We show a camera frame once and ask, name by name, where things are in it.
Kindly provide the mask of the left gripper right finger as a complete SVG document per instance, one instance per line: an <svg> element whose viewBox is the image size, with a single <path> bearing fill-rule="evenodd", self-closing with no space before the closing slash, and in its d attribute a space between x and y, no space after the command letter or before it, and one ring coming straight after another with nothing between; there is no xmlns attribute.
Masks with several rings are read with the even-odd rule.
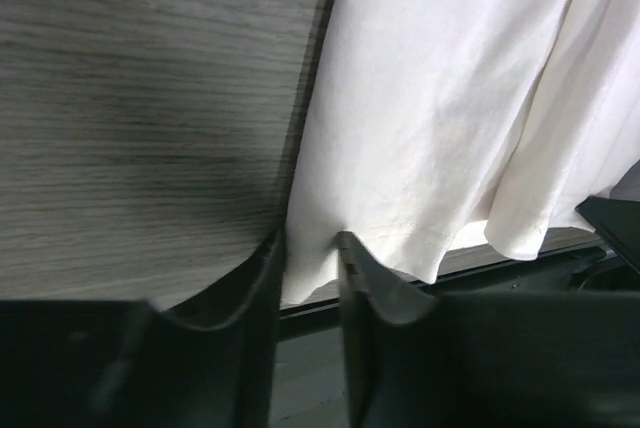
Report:
<svg viewBox="0 0 640 428"><path fill-rule="evenodd" d="M354 427L635 427L639 297L431 296L338 236Z"/></svg>

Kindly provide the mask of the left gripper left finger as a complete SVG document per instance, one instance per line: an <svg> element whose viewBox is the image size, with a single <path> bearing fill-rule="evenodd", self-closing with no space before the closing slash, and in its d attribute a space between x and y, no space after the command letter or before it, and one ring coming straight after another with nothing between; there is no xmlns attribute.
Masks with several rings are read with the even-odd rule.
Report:
<svg viewBox="0 0 640 428"><path fill-rule="evenodd" d="M1 304L5 427L264 427L282 233L167 310L145 300Z"/></svg>

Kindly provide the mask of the white and green raglan shirt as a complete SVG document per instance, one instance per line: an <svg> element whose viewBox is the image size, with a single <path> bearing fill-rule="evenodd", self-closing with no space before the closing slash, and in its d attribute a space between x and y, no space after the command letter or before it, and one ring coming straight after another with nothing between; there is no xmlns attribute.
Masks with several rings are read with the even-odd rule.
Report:
<svg viewBox="0 0 640 428"><path fill-rule="evenodd" d="M335 0L289 200L283 299L335 237L433 283L452 249L532 260L639 160L639 0Z"/></svg>

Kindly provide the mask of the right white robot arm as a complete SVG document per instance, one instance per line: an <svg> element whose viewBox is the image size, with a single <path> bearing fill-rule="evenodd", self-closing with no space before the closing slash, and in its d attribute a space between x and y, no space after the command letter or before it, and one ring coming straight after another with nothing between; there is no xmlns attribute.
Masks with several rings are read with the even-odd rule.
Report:
<svg viewBox="0 0 640 428"><path fill-rule="evenodd" d="M622 260L639 271L638 201L589 197L576 207L576 212Z"/></svg>

